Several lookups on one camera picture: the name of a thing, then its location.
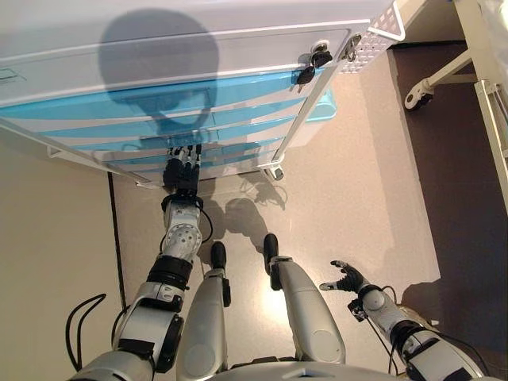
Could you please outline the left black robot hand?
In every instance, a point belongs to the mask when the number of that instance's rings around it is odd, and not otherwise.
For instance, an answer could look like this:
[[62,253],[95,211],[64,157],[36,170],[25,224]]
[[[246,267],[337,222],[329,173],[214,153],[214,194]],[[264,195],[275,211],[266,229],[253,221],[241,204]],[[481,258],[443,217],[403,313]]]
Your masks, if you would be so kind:
[[195,198],[198,193],[201,154],[200,144],[169,148],[163,172],[163,189],[169,194]]

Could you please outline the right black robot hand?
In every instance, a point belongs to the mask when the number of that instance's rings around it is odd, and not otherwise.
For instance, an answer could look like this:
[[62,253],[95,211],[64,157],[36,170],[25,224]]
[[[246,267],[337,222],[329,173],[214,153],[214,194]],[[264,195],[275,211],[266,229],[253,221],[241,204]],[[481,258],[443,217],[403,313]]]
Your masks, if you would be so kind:
[[367,279],[350,264],[341,260],[332,260],[330,264],[338,268],[343,277],[336,281],[321,283],[319,285],[321,291],[346,291],[358,294],[364,287],[370,284]]

